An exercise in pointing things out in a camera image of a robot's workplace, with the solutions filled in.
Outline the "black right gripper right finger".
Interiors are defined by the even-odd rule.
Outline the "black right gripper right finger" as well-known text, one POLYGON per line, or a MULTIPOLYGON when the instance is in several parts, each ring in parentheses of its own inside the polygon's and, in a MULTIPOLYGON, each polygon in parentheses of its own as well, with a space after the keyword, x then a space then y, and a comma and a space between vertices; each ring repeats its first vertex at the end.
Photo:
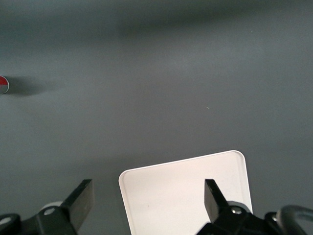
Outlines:
POLYGON ((199 235, 289 235, 289 226, 281 216, 268 212, 258 218, 244 207, 231 205, 213 179, 204 183, 204 205, 210 221, 198 232, 199 235))

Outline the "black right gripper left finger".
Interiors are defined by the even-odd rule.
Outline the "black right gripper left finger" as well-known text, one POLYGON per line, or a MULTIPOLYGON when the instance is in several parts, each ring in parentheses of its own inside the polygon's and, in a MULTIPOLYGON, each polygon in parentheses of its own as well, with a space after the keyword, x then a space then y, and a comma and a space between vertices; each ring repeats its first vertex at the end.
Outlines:
POLYGON ((77 235, 94 205, 94 186, 84 179, 62 202, 45 205, 34 216, 22 220, 19 214, 0 216, 2 235, 77 235))

